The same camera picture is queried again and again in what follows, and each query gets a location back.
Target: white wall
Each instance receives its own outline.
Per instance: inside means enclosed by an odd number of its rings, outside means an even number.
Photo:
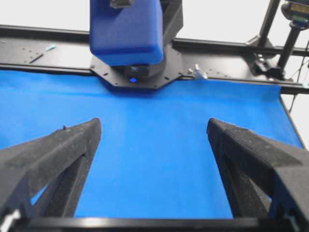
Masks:
[[[89,30],[89,0],[3,0],[1,3],[0,24]],[[245,42],[259,32],[268,3],[269,0],[183,0],[184,28],[178,37]],[[274,45],[284,45],[290,30],[288,25],[289,22],[278,11],[269,35]],[[308,39],[309,30],[301,32],[296,46],[305,47]],[[301,59],[291,57],[286,68],[287,77],[299,68]],[[306,73],[305,66],[301,81],[306,78]],[[284,96],[284,100],[290,106],[291,96]],[[307,147],[308,102],[308,95],[299,95],[292,111],[296,127]]]

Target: blue light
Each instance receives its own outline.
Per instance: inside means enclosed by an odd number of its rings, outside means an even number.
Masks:
[[[136,79],[136,78],[131,78],[131,79],[130,79],[130,82],[136,83],[136,82],[137,82],[137,79]]]

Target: black vertical pole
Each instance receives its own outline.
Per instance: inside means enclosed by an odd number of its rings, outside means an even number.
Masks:
[[[268,9],[262,24],[262,28],[260,30],[260,39],[258,42],[259,47],[265,47],[268,34],[271,28],[271,25],[276,16],[277,10],[279,8],[280,0],[270,0]]]
[[[283,51],[282,51],[280,59],[278,61],[278,67],[280,67],[281,70],[284,70],[286,63],[288,62],[288,60],[289,60],[289,58],[290,58],[290,56],[293,52],[295,43],[298,39],[300,32],[301,32],[300,28],[292,26],[289,37],[285,42]]]

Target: cable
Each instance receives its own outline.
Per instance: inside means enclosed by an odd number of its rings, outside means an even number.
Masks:
[[[308,40],[307,45],[306,45],[306,49],[305,49],[306,52],[308,51],[308,48],[309,48],[309,40]],[[300,68],[299,68],[299,69],[291,76],[291,78],[290,78],[290,79],[292,79],[292,78],[295,76],[295,74],[298,72],[298,77],[297,77],[297,82],[296,82],[296,83],[299,82],[300,74],[301,74],[301,70],[302,70],[303,66],[309,62],[309,60],[307,60],[307,61],[305,62],[305,58],[306,58],[306,56],[303,56],[303,60],[301,61]],[[295,94],[295,95],[293,96],[291,108],[290,108],[290,110],[289,110],[290,113],[291,113],[292,110],[293,110],[293,106],[294,106],[296,97],[297,97],[297,94]]]
[[[309,73],[309,68],[307,69],[307,73],[306,73],[306,76],[305,76],[305,79],[304,79],[303,83],[305,83],[305,81],[306,81],[306,79],[308,77],[308,73]],[[297,96],[298,96],[298,94],[295,94],[294,97],[293,97],[291,108],[289,110],[290,113],[292,112],[292,109],[293,109],[293,106],[294,106],[294,103],[295,103],[295,100],[296,100]]]
[[[290,77],[290,79],[293,78],[303,68],[303,66],[307,63],[309,63],[309,60],[307,60],[304,64],[302,64],[301,68],[297,69],[297,71]]]

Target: blue fabric surface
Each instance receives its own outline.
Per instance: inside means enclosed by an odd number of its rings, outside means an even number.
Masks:
[[[208,120],[301,147],[279,95],[278,86],[208,80],[120,92],[98,77],[0,71],[0,148],[99,117],[77,217],[231,218]]]

